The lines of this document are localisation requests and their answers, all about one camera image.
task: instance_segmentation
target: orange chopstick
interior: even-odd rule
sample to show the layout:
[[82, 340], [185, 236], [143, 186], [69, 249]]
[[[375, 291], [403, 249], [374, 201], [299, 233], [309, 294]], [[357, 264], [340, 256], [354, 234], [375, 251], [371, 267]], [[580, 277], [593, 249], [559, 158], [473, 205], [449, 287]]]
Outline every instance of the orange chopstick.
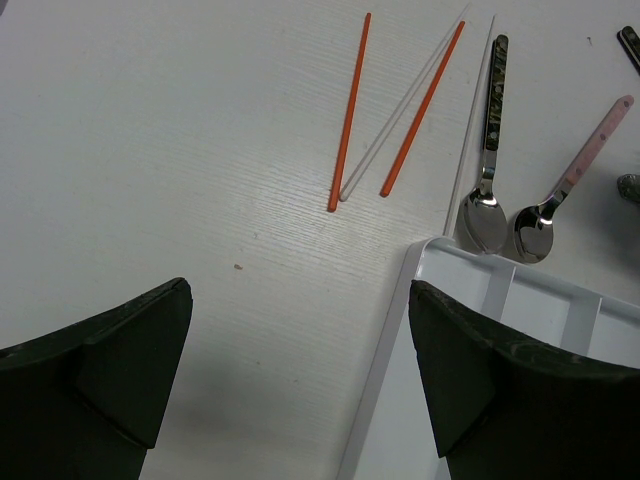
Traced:
[[367, 13], [367, 16], [364, 18], [364, 27], [362, 28], [362, 38], [360, 39], [360, 51], [358, 52], [358, 60], [356, 61], [356, 70], [353, 73], [353, 82], [351, 83], [351, 94], [349, 95], [349, 103], [347, 104], [347, 114], [344, 117], [344, 126], [342, 127], [342, 138], [340, 139], [340, 149], [338, 150], [338, 158], [336, 160], [336, 171], [333, 174], [333, 183], [331, 184], [328, 208], [330, 212], [335, 212], [336, 208], [338, 208], [340, 185], [342, 185], [342, 174], [344, 172], [344, 164], [347, 160], [347, 148], [349, 147], [353, 112], [356, 109], [356, 97], [358, 96], [358, 86], [360, 85], [360, 74], [362, 73], [364, 50], [367, 46], [370, 24], [371, 14]]
[[444, 69], [449, 63], [449, 58], [451, 58], [451, 54], [453, 53], [453, 49], [458, 43], [458, 39], [460, 38], [460, 34], [462, 33], [462, 29], [464, 28], [464, 22], [460, 22], [458, 24], [458, 28], [456, 28], [455, 33], [451, 39], [451, 43], [447, 47], [447, 51], [438, 66], [438, 70], [436, 71], [436, 75], [433, 77], [431, 81], [431, 85], [429, 85], [429, 90], [427, 90], [427, 94], [422, 100], [422, 104], [420, 104], [420, 108], [416, 113], [416, 117], [413, 119], [413, 123], [411, 124], [411, 128], [407, 132], [407, 136], [398, 151], [398, 156], [396, 157], [395, 162], [393, 162], [393, 166], [389, 171], [389, 176], [387, 180], [385, 180], [384, 185], [382, 186], [382, 190], [380, 191], [380, 195], [382, 197], [387, 197], [391, 193], [391, 189], [393, 188], [393, 184], [398, 178], [398, 174], [400, 173], [400, 169], [402, 168], [402, 164], [404, 163], [405, 158], [407, 158], [407, 154], [409, 153], [409, 149], [411, 148], [411, 144], [413, 143], [413, 139], [416, 138], [416, 134], [418, 133], [418, 129], [420, 128], [420, 123], [422, 123], [422, 119], [424, 118], [425, 113], [427, 112], [427, 107], [429, 103], [431, 103], [431, 99], [433, 98], [433, 94], [438, 87], [438, 83], [440, 82], [440, 78], [444, 73]]

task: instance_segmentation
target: transparent plastic chopstick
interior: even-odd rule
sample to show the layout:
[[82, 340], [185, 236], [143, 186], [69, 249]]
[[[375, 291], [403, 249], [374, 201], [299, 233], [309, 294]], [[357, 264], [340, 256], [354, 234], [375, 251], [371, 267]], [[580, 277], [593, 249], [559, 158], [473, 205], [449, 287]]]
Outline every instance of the transparent plastic chopstick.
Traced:
[[396, 123], [398, 123], [398, 120], [407, 109], [407, 106], [409, 105], [413, 97], [416, 95], [418, 89], [420, 88], [420, 85], [424, 83], [425, 79], [429, 75], [429, 72], [436, 63], [436, 60], [438, 59], [438, 57], [440, 57], [440, 55], [442, 55], [442, 52], [444, 52], [449, 39], [452, 37], [454, 30], [464, 17], [464, 14], [467, 12], [470, 5], [471, 3], [468, 3], [460, 13], [458, 18], [456, 18], [456, 20], [453, 22], [451, 28], [449, 28], [431, 57], [429, 57], [429, 60], [427, 60], [427, 63], [425, 63], [424, 67], [422, 67], [422, 70], [409, 87], [409, 90], [407, 90], [407, 93], [405, 93], [404, 97], [402, 97], [402, 100], [400, 100], [400, 103], [389, 117], [389, 120], [387, 120], [387, 123], [384, 124], [382, 130], [380, 130], [380, 133], [378, 133], [378, 136], [367, 150], [367, 153], [364, 154], [364, 157], [362, 157], [362, 160], [360, 160], [360, 163], [358, 163], [358, 166], [349, 177], [349, 180], [347, 180], [347, 182], [344, 184], [344, 187], [342, 187], [342, 190], [340, 191], [340, 201], [346, 202], [353, 190], [356, 188], [356, 185], [358, 185], [358, 182], [364, 175], [364, 172], [367, 171], [367, 168], [369, 168], [369, 165], [371, 165], [371, 162], [377, 155], [378, 151], [380, 151], [380, 148], [384, 144], [385, 140], [389, 137], [391, 130], [393, 130], [393, 127], [396, 126]]
[[458, 171], [456, 172], [456, 180], [453, 184], [453, 193], [451, 195], [451, 204], [449, 205], [449, 212], [447, 214], [447, 220], [444, 224], [444, 235], [446, 237], [452, 237], [456, 228], [456, 220], [458, 217], [458, 208], [460, 206], [460, 182], [464, 174], [464, 168], [467, 164], [467, 150], [469, 149], [469, 139], [471, 132], [475, 131], [476, 125], [476, 108], [481, 101], [480, 92], [485, 90], [487, 69], [489, 68], [489, 52], [491, 51], [491, 43], [493, 40], [493, 24], [496, 21], [494, 15], [491, 19], [491, 26], [489, 27], [489, 33], [487, 34], [487, 43], [484, 46], [484, 53], [482, 54], [482, 62], [480, 63], [480, 69], [478, 70], [478, 81], [476, 82], [476, 91], [473, 94], [473, 101], [471, 102], [471, 110], [469, 111], [469, 121], [467, 122], [467, 132], [464, 134], [464, 142], [462, 143], [462, 151], [460, 152], [460, 162], [458, 163]]

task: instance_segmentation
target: dark patterned spoon handle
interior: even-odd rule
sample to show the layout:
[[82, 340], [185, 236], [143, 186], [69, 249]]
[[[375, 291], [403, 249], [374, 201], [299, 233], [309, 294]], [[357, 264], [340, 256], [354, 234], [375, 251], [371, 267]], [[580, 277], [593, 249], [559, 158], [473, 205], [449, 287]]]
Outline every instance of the dark patterned spoon handle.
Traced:
[[489, 89], [487, 93], [487, 114], [484, 126], [484, 149], [496, 151], [500, 143], [500, 119], [502, 117], [502, 99], [504, 80], [507, 73], [507, 50], [509, 39], [498, 35], [491, 50], [489, 65]]
[[624, 27], [618, 32], [618, 40], [631, 59], [638, 73], [640, 73], [640, 38], [631, 27]]

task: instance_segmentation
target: black object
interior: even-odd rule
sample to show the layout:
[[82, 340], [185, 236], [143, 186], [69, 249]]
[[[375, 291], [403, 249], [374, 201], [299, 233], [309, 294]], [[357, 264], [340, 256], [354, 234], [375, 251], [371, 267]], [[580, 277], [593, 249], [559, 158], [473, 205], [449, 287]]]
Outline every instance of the black object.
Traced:
[[639, 370], [552, 347], [425, 282], [409, 320], [452, 480], [640, 476]]
[[633, 66], [640, 73], [640, 38], [633, 28], [626, 26], [618, 32], [618, 41], [627, 52]]
[[137, 479], [158, 437], [192, 304], [178, 278], [0, 350], [0, 478]]
[[626, 173], [619, 176], [616, 183], [622, 198], [640, 204], [640, 175]]

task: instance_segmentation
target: chopstick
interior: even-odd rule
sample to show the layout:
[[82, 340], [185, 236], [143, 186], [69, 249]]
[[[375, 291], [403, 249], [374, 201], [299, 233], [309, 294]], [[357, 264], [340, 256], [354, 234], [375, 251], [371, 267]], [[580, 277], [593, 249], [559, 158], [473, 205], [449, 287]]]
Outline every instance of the chopstick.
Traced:
[[493, 40], [493, 24], [496, 21], [496, 16], [491, 18], [491, 24], [489, 25], [489, 33], [487, 34], [487, 42], [484, 45], [484, 52], [482, 54], [482, 60], [480, 62], [480, 69], [478, 70], [478, 80], [476, 81], [476, 90], [473, 93], [473, 100], [471, 102], [471, 110], [469, 110], [469, 120], [467, 121], [467, 131], [464, 134], [464, 141], [462, 142], [462, 150], [460, 151], [460, 162], [458, 163], [458, 171], [456, 172], [456, 179], [453, 183], [453, 194], [451, 195], [451, 202], [449, 203], [449, 211], [447, 213], [447, 220], [444, 223], [444, 236], [453, 237], [456, 229], [456, 220], [458, 217], [458, 208], [460, 206], [460, 183], [465, 174], [465, 167], [467, 164], [467, 151], [469, 149], [469, 140], [471, 139], [471, 132], [474, 131], [476, 125], [476, 109], [480, 103], [482, 90], [487, 88], [485, 77], [487, 76], [487, 70], [489, 68], [488, 58], [491, 52], [491, 44]]
[[404, 97], [402, 97], [402, 100], [400, 100], [400, 103], [398, 103], [398, 106], [393, 111], [387, 122], [384, 124], [384, 127], [382, 127], [382, 130], [380, 130], [373, 143], [371, 143], [371, 146], [368, 148], [367, 153], [364, 154], [362, 160], [360, 160], [360, 163], [358, 163], [358, 166], [349, 176], [349, 179], [346, 181], [346, 183], [342, 187], [342, 190], [340, 191], [341, 202], [346, 202], [349, 199], [349, 196], [353, 193], [353, 190], [358, 185], [358, 182], [360, 182], [364, 173], [369, 168], [369, 165], [371, 165], [371, 162], [373, 162], [373, 159], [380, 151], [380, 148], [382, 148], [382, 145], [389, 137], [391, 130], [393, 130], [393, 128], [396, 126], [398, 120], [407, 109], [407, 106], [409, 105], [411, 100], [413, 100], [413, 97], [415, 97], [416, 93], [418, 93], [420, 85], [424, 83], [424, 80], [431, 72], [433, 65], [436, 63], [436, 61], [446, 48], [447, 42], [453, 35], [453, 32], [455, 31], [456, 26], [458, 25], [460, 20], [464, 18], [464, 14], [467, 12], [470, 5], [470, 3], [467, 3], [467, 6], [464, 7], [462, 12], [460, 12], [458, 18], [456, 18], [456, 20], [451, 24], [451, 27], [449, 28], [447, 33], [444, 34], [442, 40], [433, 51], [433, 54], [429, 57], [429, 60], [427, 60], [427, 62], [424, 64], [424, 67], [422, 67], [422, 70], [420, 70], [420, 73], [407, 90], [407, 93], [404, 94]]
[[371, 13], [367, 13], [364, 18], [364, 27], [362, 28], [362, 37], [360, 38], [360, 50], [358, 52], [358, 60], [356, 61], [356, 69], [353, 73], [353, 82], [351, 83], [351, 94], [349, 95], [349, 103], [347, 104], [347, 114], [345, 115], [344, 126], [342, 127], [342, 138], [340, 139], [340, 148], [338, 149], [338, 158], [336, 159], [336, 169], [333, 174], [331, 194], [329, 195], [329, 207], [327, 209], [329, 212], [335, 212], [338, 208], [340, 185], [342, 184], [342, 174], [344, 173], [344, 164], [347, 159], [351, 124], [353, 123], [353, 113], [356, 109], [356, 98], [358, 96], [358, 86], [360, 85], [360, 74], [362, 73], [362, 63], [364, 62], [364, 51], [367, 46], [370, 24]]
[[391, 189], [393, 188], [393, 185], [396, 179], [398, 178], [398, 174], [400, 173], [402, 164], [404, 163], [405, 158], [407, 158], [407, 154], [409, 153], [411, 144], [413, 143], [413, 140], [416, 138], [416, 134], [418, 133], [418, 129], [420, 128], [420, 124], [422, 123], [422, 119], [424, 118], [424, 115], [427, 112], [427, 107], [429, 106], [429, 103], [431, 103], [431, 99], [433, 98], [433, 94], [435, 93], [436, 88], [438, 87], [438, 83], [440, 82], [440, 79], [442, 78], [444, 69], [446, 68], [447, 63], [449, 63], [449, 59], [451, 58], [453, 49], [455, 48], [456, 43], [458, 43], [458, 39], [460, 38], [460, 34], [462, 33], [462, 29], [464, 28], [464, 25], [465, 25], [464, 21], [460, 22], [458, 24], [458, 28], [456, 28], [456, 31], [453, 34], [451, 43], [449, 43], [449, 46], [447, 47], [447, 51], [445, 52], [444, 57], [442, 58], [442, 61], [438, 66], [438, 70], [436, 70], [436, 74], [433, 77], [433, 80], [431, 81], [431, 85], [429, 85], [429, 90], [427, 90], [427, 94], [425, 95], [424, 100], [422, 100], [422, 104], [420, 104], [420, 108], [418, 109], [418, 112], [416, 113], [416, 116], [413, 119], [413, 123], [411, 124], [409, 131], [407, 132], [407, 136], [405, 137], [404, 142], [402, 143], [402, 146], [398, 151], [398, 156], [396, 157], [395, 162], [393, 162], [393, 166], [389, 171], [389, 176], [387, 177], [387, 180], [384, 182], [384, 185], [382, 186], [382, 190], [380, 191], [380, 196], [382, 197], [387, 197], [391, 193]]

